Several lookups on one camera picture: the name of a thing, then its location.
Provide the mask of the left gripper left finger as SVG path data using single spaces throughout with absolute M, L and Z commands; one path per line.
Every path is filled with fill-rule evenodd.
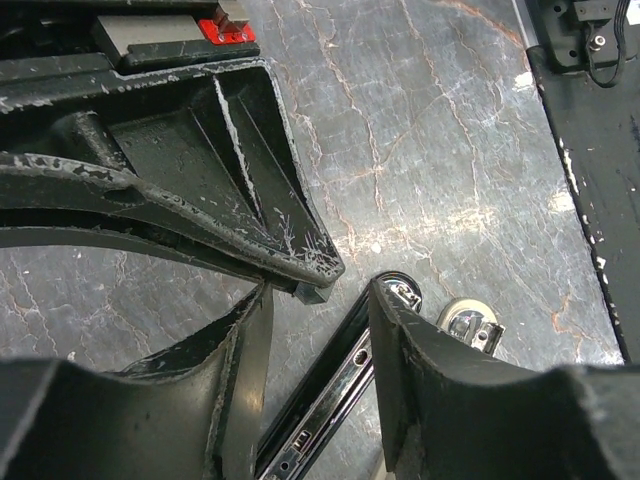
M 3 361 L 2 477 L 252 478 L 273 314 L 264 283 L 120 372 L 63 359 Z

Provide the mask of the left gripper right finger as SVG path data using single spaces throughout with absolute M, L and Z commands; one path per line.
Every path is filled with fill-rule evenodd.
M 387 469 L 399 479 L 635 479 L 639 369 L 535 372 L 465 345 L 369 286 Z

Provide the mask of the white black stapler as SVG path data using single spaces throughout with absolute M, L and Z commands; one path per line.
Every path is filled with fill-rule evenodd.
M 370 308 L 373 365 L 376 396 L 382 434 L 380 453 L 373 479 L 394 479 L 393 467 L 401 455 L 407 432 L 415 421 L 415 402 L 406 387 L 401 348 L 402 329 L 379 304 Z M 465 345 L 489 355 L 493 354 L 504 333 L 493 310 L 471 298 L 449 302 L 432 325 L 438 333 L 446 333 Z

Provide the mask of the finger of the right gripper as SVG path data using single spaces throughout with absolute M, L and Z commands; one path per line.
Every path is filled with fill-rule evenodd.
M 99 213 L 56 209 L 3 209 L 1 246 L 83 246 L 121 250 L 222 272 L 257 282 L 268 281 L 293 293 L 295 281 L 256 260 L 238 259 L 218 248 L 151 224 Z
M 165 228 L 320 288 L 343 262 L 308 192 L 262 58 L 1 97 L 1 211 L 99 213 Z

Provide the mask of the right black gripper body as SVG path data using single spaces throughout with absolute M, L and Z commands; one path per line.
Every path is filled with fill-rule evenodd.
M 1 97 L 44 100 L 45 82 L 252 59 L 260 48 L 238 1 L 4 1 Z

